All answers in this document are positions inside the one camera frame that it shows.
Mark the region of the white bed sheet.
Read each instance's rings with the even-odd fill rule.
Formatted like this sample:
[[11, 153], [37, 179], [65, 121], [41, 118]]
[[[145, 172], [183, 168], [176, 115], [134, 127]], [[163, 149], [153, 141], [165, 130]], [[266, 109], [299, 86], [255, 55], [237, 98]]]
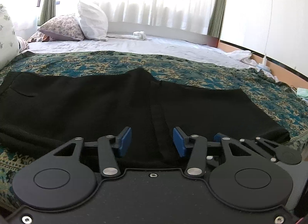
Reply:
[[32, 42], [29, 43], [28, 50], [33, 53], [117, 51], [136, 54], [159, 54], [237, 69], [255, 68], [226, 56], [227, 52], [218, 48], [157, 37], [147, 37], [147, 40], [144, 41], [110, 38], [107, 41]]

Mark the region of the folded white floral duvet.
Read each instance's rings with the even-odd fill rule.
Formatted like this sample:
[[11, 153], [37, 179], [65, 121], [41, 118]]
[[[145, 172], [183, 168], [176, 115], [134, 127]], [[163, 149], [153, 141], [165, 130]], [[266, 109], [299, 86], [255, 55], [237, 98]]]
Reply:
[[6, 7], [0, 12], [0, 69], [3, 69], [19, 54], [19, 42]]

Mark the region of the teal patterned bed blanket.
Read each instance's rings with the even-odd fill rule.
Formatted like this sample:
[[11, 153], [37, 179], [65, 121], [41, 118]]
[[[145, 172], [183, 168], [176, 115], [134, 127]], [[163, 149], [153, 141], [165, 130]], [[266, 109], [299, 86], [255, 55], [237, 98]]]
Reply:
[[122, 74], [137, 67], [164, 81], [207, 89], [240, 88], [261, 110], [288, 130], [290, 137], [285, 141], [286, 145], [300, 151], [307, 146], [306, 104], [295, 96], [289, 85], [276, 82], [252, 68], [237, 69], [173, 56], [115, 51], [26, 52], [1, 70], [1, 78], [10, 71], [81, 77]]

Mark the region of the small white crumpled cloth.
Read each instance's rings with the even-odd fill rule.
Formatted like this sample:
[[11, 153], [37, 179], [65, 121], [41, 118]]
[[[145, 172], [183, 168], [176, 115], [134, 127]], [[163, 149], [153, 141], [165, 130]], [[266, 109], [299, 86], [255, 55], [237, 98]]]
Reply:
[[146, 33], [144, 31], [134, 31], [133, 37], [136, 40], [142, 40], [142, 41], [147, 40], [147, 36], [146, 36]]

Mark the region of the wooden bed frame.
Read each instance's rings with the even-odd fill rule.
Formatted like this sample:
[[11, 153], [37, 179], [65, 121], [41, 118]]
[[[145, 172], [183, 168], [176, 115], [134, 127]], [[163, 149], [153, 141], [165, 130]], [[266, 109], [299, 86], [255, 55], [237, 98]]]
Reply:
[[109, 22], [108, 33], [110, 34], [132, 34], [134, 31], [144, 31], [147, 35], [162, 37], [167, 39], [183, 40], [191, 43], [212, 46], [225, 52], [234, 50], [249, 50], [252, 52], [252, 58], [260, 63], [263, 57], [267, 57], [267, 66], [270, 67], [273, 75], [287, 83], [289, 86], [307, 88], [307, 75], [296, 70], [286, 61], [281, 61], [271, 54], [267, 54], [265, 49], [252, 46], [250, 43], [243, 43], [237, 40], [234, 33], [230, 37], [225, 34], [221, 38], [215, 38], [209, 35], [201, 35], [195, 32], [189, 32], [181, 29], [150, 26], [146, 24], [134, 24], [126, 22]]

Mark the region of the left green curtain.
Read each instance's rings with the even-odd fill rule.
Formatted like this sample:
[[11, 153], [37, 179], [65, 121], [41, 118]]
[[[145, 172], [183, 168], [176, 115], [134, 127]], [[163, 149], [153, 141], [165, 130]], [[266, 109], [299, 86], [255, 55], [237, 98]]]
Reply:
[[43, 25], [45, 22], [55, 16], [56, 0], [44, 0], [41, 8], [41, 13], [38, 20], [38, 26]]

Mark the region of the white pillow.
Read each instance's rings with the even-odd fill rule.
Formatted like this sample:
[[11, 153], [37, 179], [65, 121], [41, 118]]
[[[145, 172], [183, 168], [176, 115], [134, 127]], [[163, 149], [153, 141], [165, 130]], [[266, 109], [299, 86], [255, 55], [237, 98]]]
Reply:
[[86, 39], [107, 40], [108, 18], [98, 5], [80, 1], [78, 4], [78, 22]]

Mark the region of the green curtain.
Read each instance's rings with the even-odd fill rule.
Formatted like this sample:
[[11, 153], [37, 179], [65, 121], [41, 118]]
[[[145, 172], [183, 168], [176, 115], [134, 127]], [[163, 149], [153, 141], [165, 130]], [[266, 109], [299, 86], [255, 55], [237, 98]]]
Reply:
[[45, 22], [55, 16], [56, 0], [44, 0], [41, 8], [41, 13], [38, 20], [38, 26], [43, 25]]
[[215, 0], [207, 34], [220, 39], [227, 0]]

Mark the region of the white crumpled cloth at edge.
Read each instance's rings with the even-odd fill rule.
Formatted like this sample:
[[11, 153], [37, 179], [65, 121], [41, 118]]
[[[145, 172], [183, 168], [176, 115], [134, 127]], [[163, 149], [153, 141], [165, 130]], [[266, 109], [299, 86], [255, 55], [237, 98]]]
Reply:
[[257, 62], [255, 60], [251, 59], [252, 52], [249, 51], [249, 50], [235, 50], [235, 51], [232, 51], [232, 52], [227, 52], [226, 56], [228, 56], [228, 57], [230, 57], [234, 60], [240, 61], [244, 64], [247, 64], [249, 66], [254, 66], [254, 67], [257, 66]]

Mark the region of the black pants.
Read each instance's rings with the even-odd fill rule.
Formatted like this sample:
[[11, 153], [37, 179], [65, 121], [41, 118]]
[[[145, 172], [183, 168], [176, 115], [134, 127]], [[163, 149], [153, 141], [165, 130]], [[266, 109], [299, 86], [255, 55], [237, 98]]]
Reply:
[[263, 137], [283, 143], [289, 132], [240, 89], [213, 90], [156, 80], [137, 68], [120, 75], [40, 76], [10, 72], [1, 84], [1, 143], [41, 157], [67, 141], [96, 141], [132, 129], [126, 168], [177, 168], [173, 128], [209, 141]]

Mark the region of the right green curtain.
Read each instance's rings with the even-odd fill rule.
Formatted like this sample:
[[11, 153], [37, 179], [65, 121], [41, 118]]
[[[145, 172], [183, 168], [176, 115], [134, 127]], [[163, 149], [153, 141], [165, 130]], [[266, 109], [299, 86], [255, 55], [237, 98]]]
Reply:
[[227, 0], [215, 0], [207, 34], [220, 39]]

